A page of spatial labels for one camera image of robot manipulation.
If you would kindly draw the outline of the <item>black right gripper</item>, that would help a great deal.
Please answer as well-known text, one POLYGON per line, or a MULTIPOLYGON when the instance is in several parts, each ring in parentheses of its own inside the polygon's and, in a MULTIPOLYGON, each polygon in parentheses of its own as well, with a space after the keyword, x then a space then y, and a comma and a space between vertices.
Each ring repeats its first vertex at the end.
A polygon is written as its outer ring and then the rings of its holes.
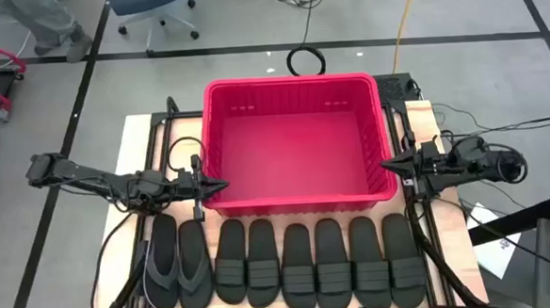
POLYGON ((418 150, 404 151, 400 155, 401 159, 394 157, 380 162, 384 169, 400 176, 406 183, 412 181, 417 199, 433 195, 428 176, 435 174, 436 162, 441 159, 435 139, 436 137, 433 137, 429 141, 422 142, 418 150))

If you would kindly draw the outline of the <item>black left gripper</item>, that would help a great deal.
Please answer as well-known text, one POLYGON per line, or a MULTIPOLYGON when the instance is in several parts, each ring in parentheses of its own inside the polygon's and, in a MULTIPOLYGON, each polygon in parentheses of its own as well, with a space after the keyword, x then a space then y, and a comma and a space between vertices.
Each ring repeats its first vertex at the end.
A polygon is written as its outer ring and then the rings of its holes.
POLYGON ((214 195, 221 192, 230 183, 223 179, 215 179, 209 176, 203 178, 205 184, 204 190, 199 177, 202 173, 202 165, 200 157, 193 154, 190 157, 190 166, 192 170, 177 169, 177 177, 174 179, 176 187, 174 188, 175 196, 173 199, 177 202, 192 200, 193 218, 205 219, 204 211, 202 210, 202 197, 205 199, 212 198, 214 195))

